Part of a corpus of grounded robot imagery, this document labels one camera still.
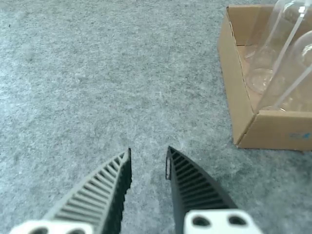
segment open cardboard box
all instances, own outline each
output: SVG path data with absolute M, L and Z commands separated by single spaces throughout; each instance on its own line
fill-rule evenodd
M 260 7 L 228 6 L 218 41 L 234 144 L 239 148 L 312 150 L 312 112 L 254 111 L 261 97 L 245 84 L 243 56 Z M 263 25 L 269 15 L 263 16 Z

